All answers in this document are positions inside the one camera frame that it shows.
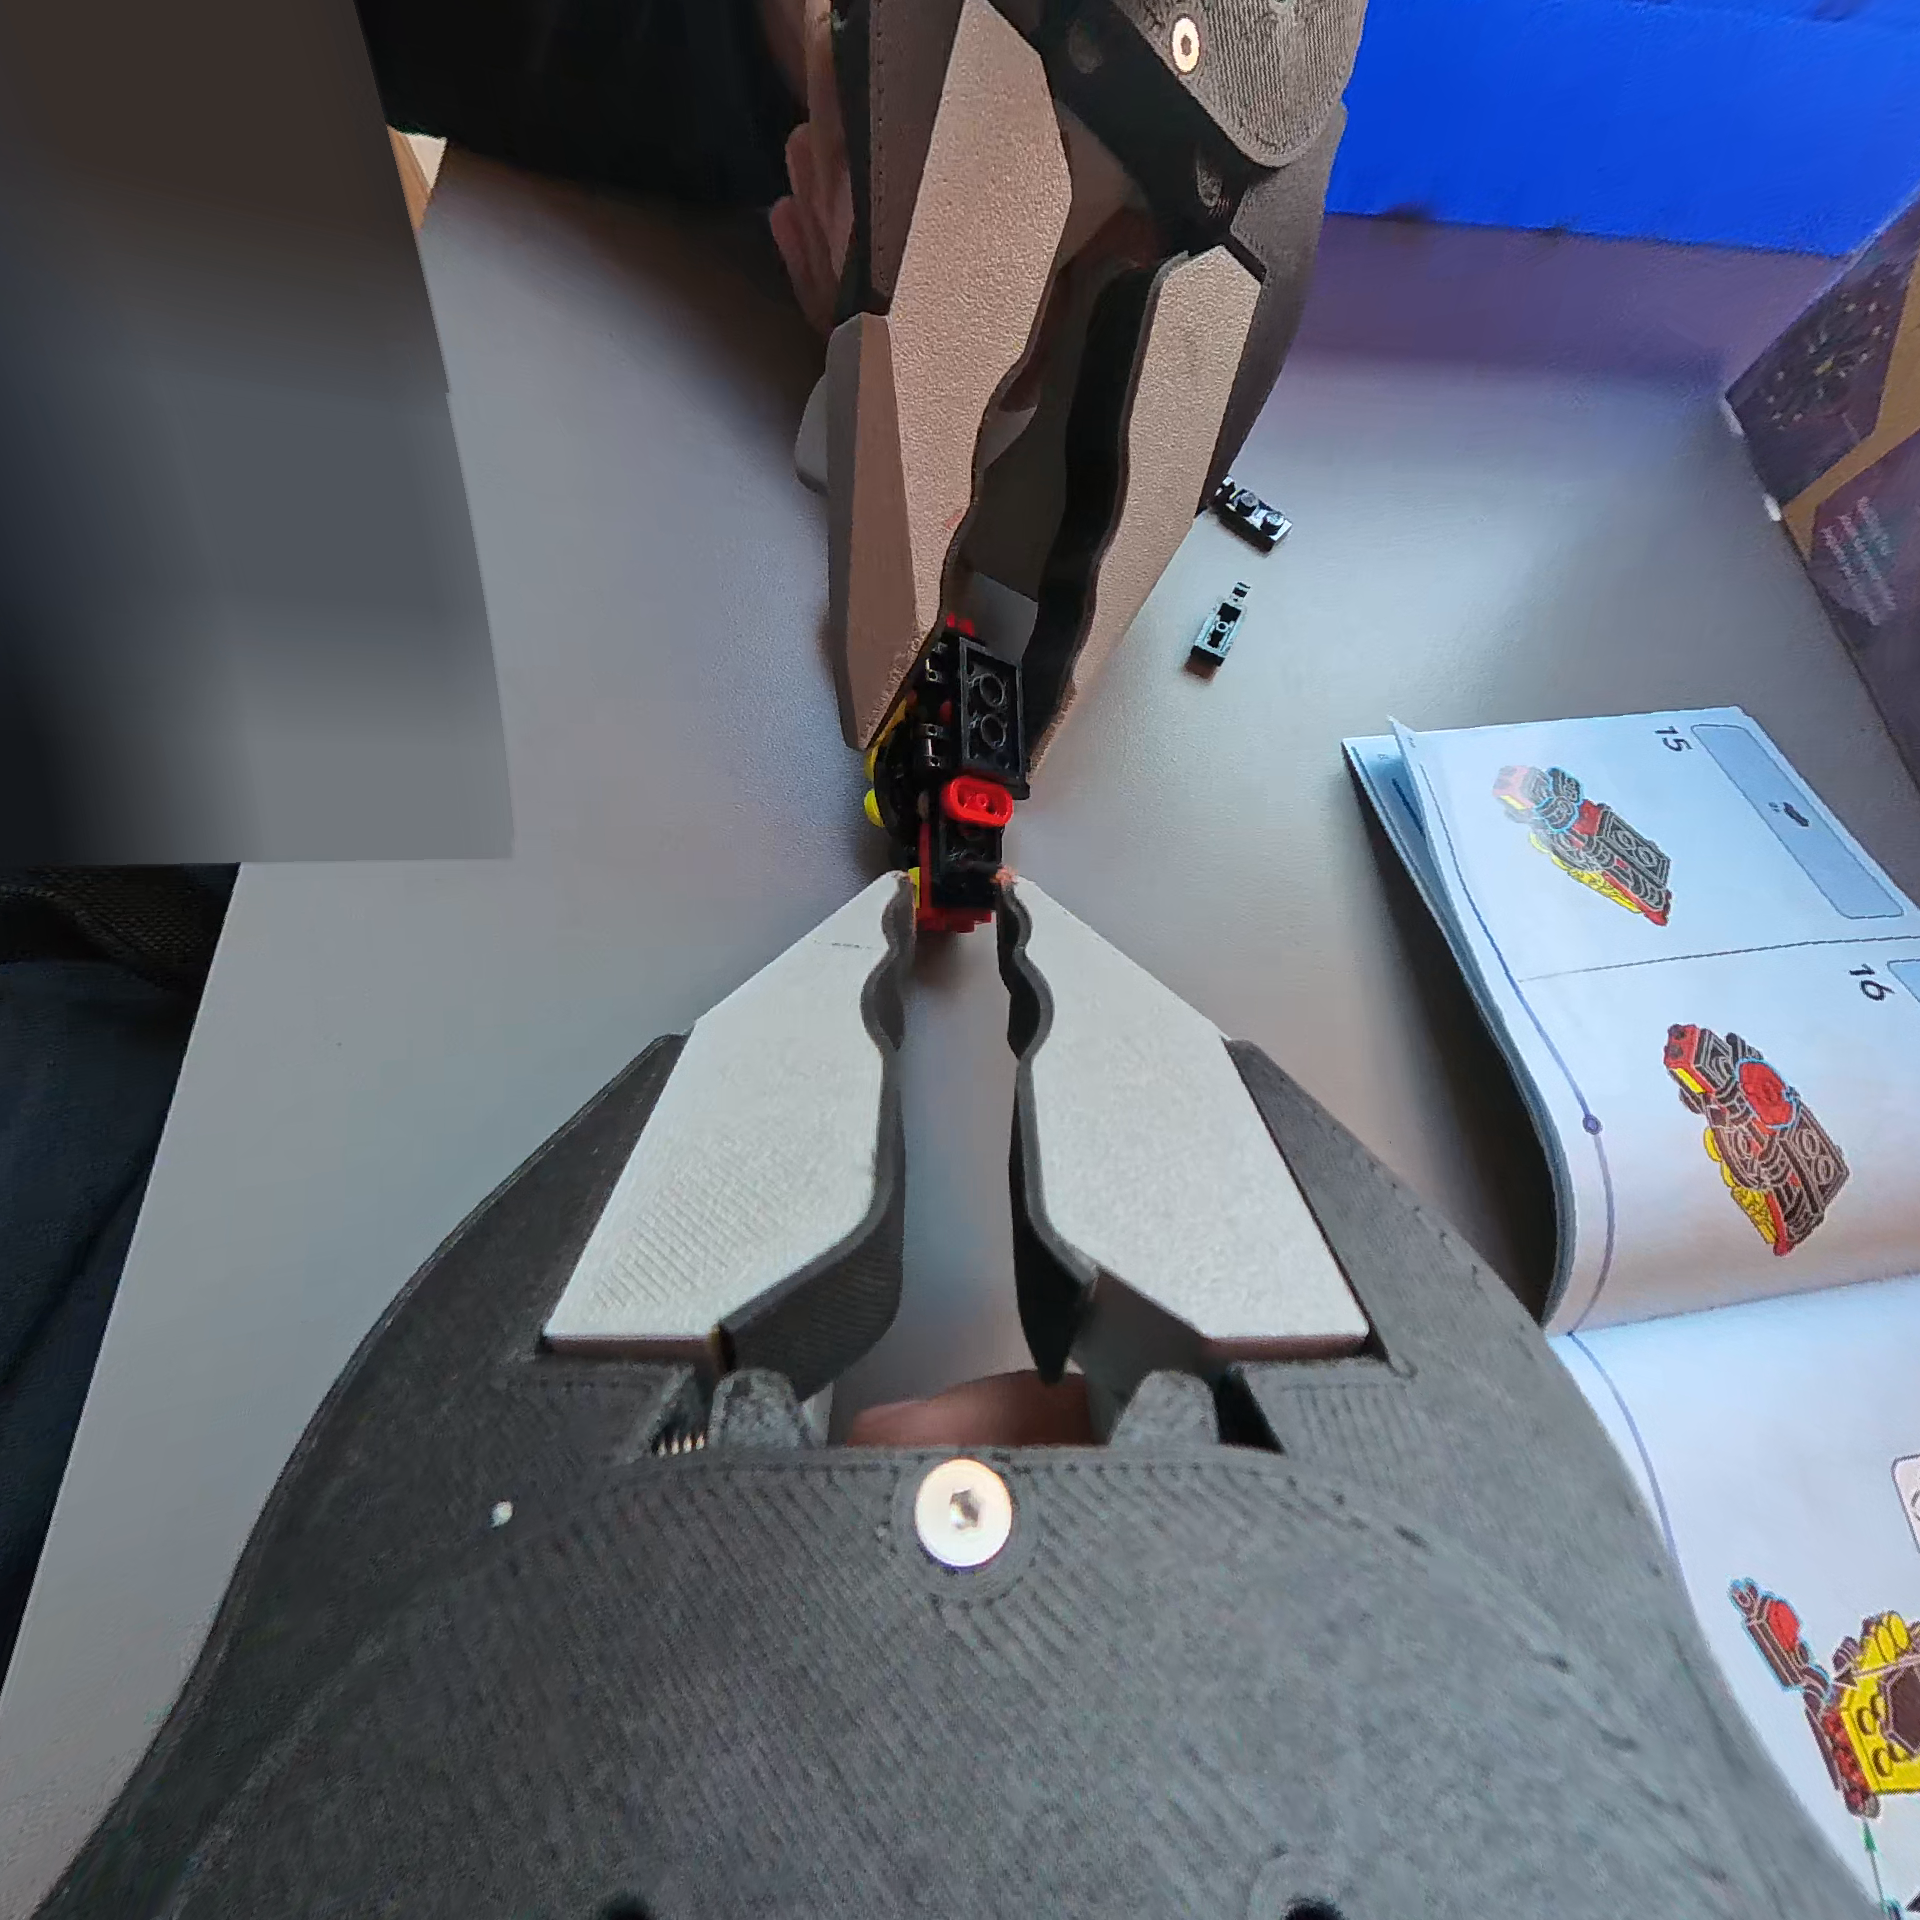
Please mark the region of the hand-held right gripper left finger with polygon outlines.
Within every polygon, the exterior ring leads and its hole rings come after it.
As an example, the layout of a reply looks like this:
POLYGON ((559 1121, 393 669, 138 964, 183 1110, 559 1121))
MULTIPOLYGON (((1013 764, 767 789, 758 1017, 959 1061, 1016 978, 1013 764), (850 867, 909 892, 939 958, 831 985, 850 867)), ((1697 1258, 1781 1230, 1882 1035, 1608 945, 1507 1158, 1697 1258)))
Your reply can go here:
POLYGON ((817 1397, 903 1282, 909 877, 878 877, 685 1037, 544 1343, 817 1397))

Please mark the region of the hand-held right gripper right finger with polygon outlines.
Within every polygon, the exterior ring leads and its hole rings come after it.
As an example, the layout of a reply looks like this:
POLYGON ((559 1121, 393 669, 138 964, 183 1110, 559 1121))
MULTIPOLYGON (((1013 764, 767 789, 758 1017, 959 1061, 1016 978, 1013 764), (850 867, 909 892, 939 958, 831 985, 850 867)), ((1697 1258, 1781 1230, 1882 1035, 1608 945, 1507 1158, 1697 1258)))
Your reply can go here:
POLYGON ((1226 1035, 1031 879, 1000 892, 1016 1289, 1096 1433, 1142 1380, 1353 1359, 1370 1324, 1226 1035))

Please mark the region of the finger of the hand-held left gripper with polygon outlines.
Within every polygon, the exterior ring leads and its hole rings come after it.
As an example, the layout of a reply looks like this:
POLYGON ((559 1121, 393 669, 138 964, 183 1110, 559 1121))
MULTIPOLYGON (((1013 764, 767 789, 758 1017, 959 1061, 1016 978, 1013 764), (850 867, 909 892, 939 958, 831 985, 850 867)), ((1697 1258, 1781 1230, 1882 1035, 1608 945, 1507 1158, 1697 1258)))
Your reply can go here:
POLYGON ((1202 505, 1257 306, 1224 246, 1115 277, 1096 300, 1066 427, 1066 497, 1024 650, 1041 761, 1131 628, 1202 505))
POLYGON ((978 439, 1073 204, 1038 50, 995 4, 869 11, 871 289, 831 337, 829 645, 865 749, 945 615, 978 439))

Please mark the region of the black red yellow lego model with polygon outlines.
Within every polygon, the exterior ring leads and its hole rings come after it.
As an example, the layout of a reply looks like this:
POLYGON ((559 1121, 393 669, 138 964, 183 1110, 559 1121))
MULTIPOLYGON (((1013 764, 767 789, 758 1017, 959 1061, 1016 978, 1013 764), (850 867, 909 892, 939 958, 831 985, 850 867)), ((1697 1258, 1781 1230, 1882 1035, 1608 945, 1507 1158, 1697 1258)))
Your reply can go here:
POLYGON ((1027 797, 1022 682, 950 615, 866 754, 866 813, 909 870, 919 933, 962 933, 997 905, 1005 831, 1027 797))

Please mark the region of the person's left forearm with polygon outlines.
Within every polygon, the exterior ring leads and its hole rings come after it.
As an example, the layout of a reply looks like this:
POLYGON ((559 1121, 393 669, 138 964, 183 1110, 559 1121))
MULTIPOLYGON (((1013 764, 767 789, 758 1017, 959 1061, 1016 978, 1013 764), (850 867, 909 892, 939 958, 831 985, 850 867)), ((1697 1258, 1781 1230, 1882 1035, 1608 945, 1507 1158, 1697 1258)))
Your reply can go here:
POLYGON ((800 121, 752 3, 359 3, 387 121, 592 185, 768 209, 800 121))

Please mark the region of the lego instruction booklet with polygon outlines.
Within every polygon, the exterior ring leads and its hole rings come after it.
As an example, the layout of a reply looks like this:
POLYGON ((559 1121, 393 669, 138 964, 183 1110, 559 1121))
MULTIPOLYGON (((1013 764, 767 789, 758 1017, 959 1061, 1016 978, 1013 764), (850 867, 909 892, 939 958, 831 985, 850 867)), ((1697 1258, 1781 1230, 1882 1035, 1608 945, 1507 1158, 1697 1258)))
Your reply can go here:
POLYGON ((1551 1341, 1765 1748, 1917 1916, 1917 905, 1739 709, 1344 754, 1543 1141, 1551 1341))

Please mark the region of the person's left hand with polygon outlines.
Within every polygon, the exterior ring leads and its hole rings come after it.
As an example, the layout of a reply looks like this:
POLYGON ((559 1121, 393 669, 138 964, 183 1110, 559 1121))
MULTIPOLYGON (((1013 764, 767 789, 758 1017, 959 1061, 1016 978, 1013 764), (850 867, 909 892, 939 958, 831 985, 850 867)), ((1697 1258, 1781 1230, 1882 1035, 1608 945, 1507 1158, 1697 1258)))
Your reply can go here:
POLYGON ((802 116, 785 143, 789 190, 771 233, 808 322, 832 333, 854 241, 848 143, 832 62, 829 3, 759 3, 768 49, 802 116))

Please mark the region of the blue board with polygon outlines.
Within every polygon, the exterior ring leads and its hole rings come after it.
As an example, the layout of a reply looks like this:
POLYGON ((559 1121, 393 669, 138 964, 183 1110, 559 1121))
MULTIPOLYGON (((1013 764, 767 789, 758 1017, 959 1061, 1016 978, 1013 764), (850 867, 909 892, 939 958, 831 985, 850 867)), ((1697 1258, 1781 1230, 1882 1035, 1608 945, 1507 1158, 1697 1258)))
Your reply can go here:
POLYGON ((1849 255, 1917 194, 1918 4, 1375 3, 1329 211, 1849 255))

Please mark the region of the person's dark trousers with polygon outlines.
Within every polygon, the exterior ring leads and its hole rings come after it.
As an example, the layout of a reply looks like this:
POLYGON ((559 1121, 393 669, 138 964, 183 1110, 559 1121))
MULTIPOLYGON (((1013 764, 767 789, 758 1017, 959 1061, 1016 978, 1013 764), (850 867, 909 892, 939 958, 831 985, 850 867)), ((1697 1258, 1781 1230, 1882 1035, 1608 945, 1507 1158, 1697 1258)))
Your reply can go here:
POLYGON ((2 875, 2 1660, 56 1515, 235 867, 2 875))

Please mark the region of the dark purple cardboard box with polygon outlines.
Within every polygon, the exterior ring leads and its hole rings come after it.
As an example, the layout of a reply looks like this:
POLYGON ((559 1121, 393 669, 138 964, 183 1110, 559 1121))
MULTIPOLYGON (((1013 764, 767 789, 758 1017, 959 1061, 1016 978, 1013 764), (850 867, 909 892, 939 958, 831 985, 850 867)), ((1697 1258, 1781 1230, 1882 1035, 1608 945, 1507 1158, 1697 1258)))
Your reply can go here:
POLYGON ((1735 379, 1750 460, 1918 770, 1918 204, 1735 379))

